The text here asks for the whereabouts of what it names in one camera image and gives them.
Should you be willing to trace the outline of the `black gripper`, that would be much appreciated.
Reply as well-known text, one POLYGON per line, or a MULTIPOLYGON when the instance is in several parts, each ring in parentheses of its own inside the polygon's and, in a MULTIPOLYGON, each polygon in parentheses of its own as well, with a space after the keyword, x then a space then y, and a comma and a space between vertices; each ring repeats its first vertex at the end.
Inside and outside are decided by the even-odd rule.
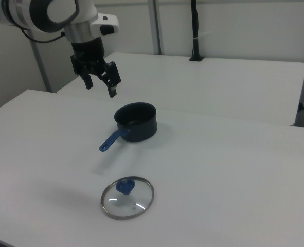
POLYGON ((116 87, 121 78, 115 62, 106 63, 102 38, 84 43, 71 43, 74 54, 70 57, 74 73, 79 75, 89 90, 93 87, 90 74, 104 82, 111 98, 117 95, 116 87))

